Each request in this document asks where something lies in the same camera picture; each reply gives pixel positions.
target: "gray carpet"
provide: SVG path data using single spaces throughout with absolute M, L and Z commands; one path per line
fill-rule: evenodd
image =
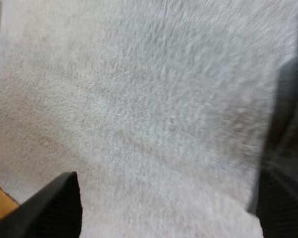
M 260 238 L 244 209 L 298 0 L 4 0 L 0 186 L 77 171 L 81 237 Z

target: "white fluffy rug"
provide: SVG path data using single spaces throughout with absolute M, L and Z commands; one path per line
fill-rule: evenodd
M 77 171 L 82 238 L 260 238 L 250 197 L 298 0 L 4 0 L 0 186 Z

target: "faux fur rug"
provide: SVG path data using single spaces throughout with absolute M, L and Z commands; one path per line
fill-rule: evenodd
M 298 0 L 4 0 L 0 186 L 77 171 L 81 237 L 260 238 L 245 212 Z

